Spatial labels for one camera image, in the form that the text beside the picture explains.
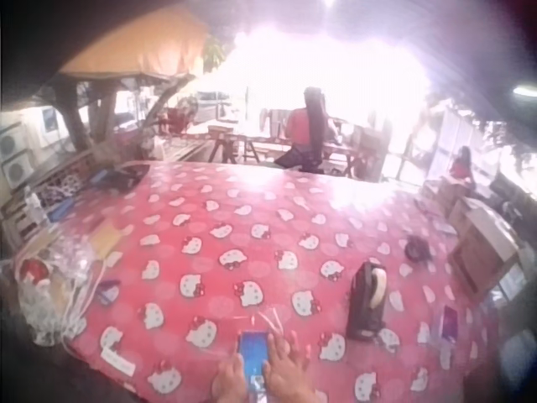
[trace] smartphone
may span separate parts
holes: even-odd
[[[441,338],[451,344],[455,344],[459,335],[459,321],[456,310],[450,306],[444,306],[440,323]]]
[[[264,392],[263,362],[269,359],[266,332],[243,332],[239,338],[239,353],[244,359],[244,377],[252,392]]]

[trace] white cord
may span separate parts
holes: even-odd
[[[76,355],[75,352],[73,352],[73,350],[70,348],[70,347],[67,347],[67,344],[65,343],[65,333],[72,327],[72,326],[76,326],[78,324],[78,321],[81,319],[82,316],[84,316],[84,314],[86,313],[87,309],[89,308],[91,302],[93,301],[93,297],[95,296],[96,294],[96,289],[97,287],[99,286],[99,283],[101,282],[102,280],[102,277],[104,276],[104,273],[106,271],[106,264],[105,264],[105,260],[102,261],[102,266],[101,266],[101,271],[99,273],[99,275],[97,276],[96,278],[96,281],[95,281],[95,284],[93,286],[93,289],[91,290],[91,293],[89,294],[89,297],[87,297],[87,300],[86,300],[86,304],[84,305],[84,307],[81,309],[80,313],[76,316],[76,319],[75,320],[71,320],[69,322],[69,324],[67,325],[67,317],[69,316],[70,314],[70,309],[75,305],[74,304],[74,299],[75,299],[75,293],[77,291],[77,288],[75,287],[70,295],[70,299],[69,299],[69,303],[65,309],[65,314],[63,316],[63,319],[62,319],[62,322],[61,322],[61,335],[60,335],[60,340],[61,340],[61,344],[64,346],[64,349],[65,351],[75,357],[76,359],[81,359],[78,355]]]

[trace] window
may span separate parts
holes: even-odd
[[[58,130],[58,119],[56,118],[56,110],[53,107],[43,109],[44,131],[46,133]]]

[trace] table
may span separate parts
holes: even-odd
[[[211,127],[227,128],[229,131],[226,132],[223,130],[214,130],[211,129]],[[239,133],[236,124],[225,123],[216,119],[196,126],[191,126],[186,130],[186,132],[181,134],[181,137],[185,139],[214,140],[215,145],[211,151],[208,162],[213,162],[216,152],[222,147],[222,162],[231,162],[232,164],[237,163],[233,153],[233,146],[237,141],[243,142],[246,149],[249,147],[252,150],[253,157],[258,163],[260,162],[260,159],[258,152],[253,145],[254,143],[279,144],[289,147],[292,145],[290,139],[281,139],[268,136],[251,136],[244,133]],[[337,153],[344,155],[347,161],[347,166],[343,172],[343,175],[352,177],[352,167],[359,159],[360,153],[358,151],[345,145],[333,143],[325,143],[323,151],[327,154]]]
[[[62,225],[81,234],[100,216],[123,231],[105,275],[121,284],[112,304],[92,302],[70,346],[149,401],[207,398],[241,330],[295,330],[311,344],[310,377],[331,402],[438,401],[498,343],[494,310],[470,302],[446,262],[456,240],[389,185],[155,162],[132,193],[82,195]],[[427,237],[432,262],[405,259],[406,231]],[[375,343],[342,336],[351,279],[365,259],[388,272]],[[457,309],[460,334],[440,354],[427,339],[444,304]],[[103,346],[134,364],[133,376],[108,364]]]

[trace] pink shirt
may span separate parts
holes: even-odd
[[[294,144],[310,145],[310,121],[305,108],[295,109],[287,119],[286,132]]]

